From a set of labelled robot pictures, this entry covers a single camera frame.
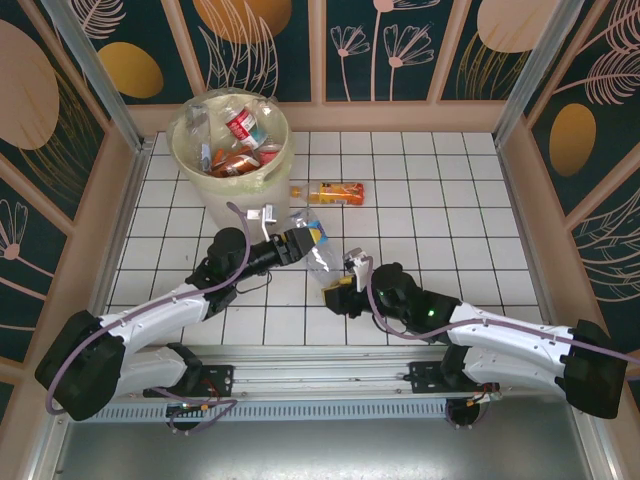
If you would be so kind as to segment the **cream plastic bin with liner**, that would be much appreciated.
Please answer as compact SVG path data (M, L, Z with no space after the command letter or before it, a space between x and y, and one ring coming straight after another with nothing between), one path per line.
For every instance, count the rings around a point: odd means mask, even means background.
M279 144L278 156L251 173L229 178L218 178L203 173L189 147L186 113L190 105L205 104L209 109L212 158L218 149L231 154L248 154L258 159L256 150L243 146L224 123L230 107L246 107L257 118L267 134L265 144ZM243 211L259 209L270 203L276 207L278 224L289 214L290 170L295 158L293 134L284 114L270 99L237 88L210 90L187 101L174 114L167 131L171 155L182 173L197 189L212 220L220 229L240 227L238 217L227 208L232 202Z

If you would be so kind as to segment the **aluminium side rail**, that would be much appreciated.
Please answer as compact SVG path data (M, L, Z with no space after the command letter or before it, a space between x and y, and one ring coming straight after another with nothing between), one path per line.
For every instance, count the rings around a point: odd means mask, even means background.
M104 308L108 304L118 261L124 251L128 228L133 218L138 195L142 190L154 144L154 136L144 137L141 149L132 159L131 169L122 190L113 228L108 238L94 283L94 289L87 306L87 310L94 316L102 315Z
M544 162L528 130L514 131L498 144L498 153L515 202L526 253L533 262L534 289L541 297L543 318L568 325L558 291L562 228L559 205Z

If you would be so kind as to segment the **crushed clear plastic bottle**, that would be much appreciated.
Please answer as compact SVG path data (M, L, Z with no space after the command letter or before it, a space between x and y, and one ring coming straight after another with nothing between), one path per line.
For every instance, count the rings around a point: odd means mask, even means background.
M208 173L212 167L211 130L209 109L205 104L190 105L186 113L186 126L194 158L199 169Z

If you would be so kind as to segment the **right black mount plate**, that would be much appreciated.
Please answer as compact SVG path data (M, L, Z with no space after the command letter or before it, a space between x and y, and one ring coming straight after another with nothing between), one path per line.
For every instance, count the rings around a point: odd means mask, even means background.
M413 394L446 393L451 391L437 361L418 361L408 364L408 373L403 377L411 386Z

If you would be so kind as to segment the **left black mount plate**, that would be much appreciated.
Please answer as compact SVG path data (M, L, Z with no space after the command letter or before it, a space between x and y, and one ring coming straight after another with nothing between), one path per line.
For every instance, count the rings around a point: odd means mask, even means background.
M185 398L222 398L231 396L233 384L232 365L202 365L188 368L176 385L163 390Z

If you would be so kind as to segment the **brown label plastic bottle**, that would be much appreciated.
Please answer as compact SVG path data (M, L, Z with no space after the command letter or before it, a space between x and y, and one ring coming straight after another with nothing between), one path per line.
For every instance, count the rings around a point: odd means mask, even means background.
M252 155L240 153L227 155L217 169L217 175L221 178L242 176L261 167L259 160Z

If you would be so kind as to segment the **black mount plate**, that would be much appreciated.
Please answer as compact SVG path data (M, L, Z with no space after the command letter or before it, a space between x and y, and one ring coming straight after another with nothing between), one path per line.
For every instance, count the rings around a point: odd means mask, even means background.
M411 386L413 394L446 393L451 391L437 361L418 361L408 364L408 373L403 377Z
M231 396L233 384L232 365L202 365L188 368L176 385L163 390L185 398L222 398Z

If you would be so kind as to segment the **clear bottle red teal label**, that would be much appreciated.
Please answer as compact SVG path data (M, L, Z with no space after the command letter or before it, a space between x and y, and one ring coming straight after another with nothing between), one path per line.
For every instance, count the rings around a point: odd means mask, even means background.
M259 148L267 140L256 116L244 106L227 108L224 123L235 138L250 149Z

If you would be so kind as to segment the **aluminium frame post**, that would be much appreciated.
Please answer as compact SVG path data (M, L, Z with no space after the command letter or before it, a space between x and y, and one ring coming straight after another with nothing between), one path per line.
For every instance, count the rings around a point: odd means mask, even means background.
M561 49L577 20L585 0L560 0L542 35L515 82L493 132L494 146L500 150L517 125L524 108Z
M75 59L85 71L98 97L111 115L115 126L123 134L126 143L140 153L143 150L144 137L136 127L133 118L104 68L89 38L66 0L41 0L53 23L59 28Z

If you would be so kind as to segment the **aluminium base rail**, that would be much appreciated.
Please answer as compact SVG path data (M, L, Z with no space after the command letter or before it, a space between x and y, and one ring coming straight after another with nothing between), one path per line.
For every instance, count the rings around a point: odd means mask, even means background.
M440 361L444 346L196 346L206 365L231 365L232 396L249 400L407 397L409 364ZM557 394L551 367L488 350L469 351L472 376L514 394Z

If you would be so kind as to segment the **grey metal plate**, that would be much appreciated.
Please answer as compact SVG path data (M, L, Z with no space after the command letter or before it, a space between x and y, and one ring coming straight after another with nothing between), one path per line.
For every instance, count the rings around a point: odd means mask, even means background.
M564 414L454 429L436 419L73 424L29 480L617 480Z

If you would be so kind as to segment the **clear bottle blue label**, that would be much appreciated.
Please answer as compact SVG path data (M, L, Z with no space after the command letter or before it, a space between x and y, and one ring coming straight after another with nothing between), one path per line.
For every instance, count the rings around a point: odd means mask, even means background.
M295 227L318 225L324 232L323 238L317 240L315 247L306 255L305 265L311 276L322 286L329 287L342 276L343 260L340 245L331 239L326 228L316 213L310 208L294 211L289 220Z

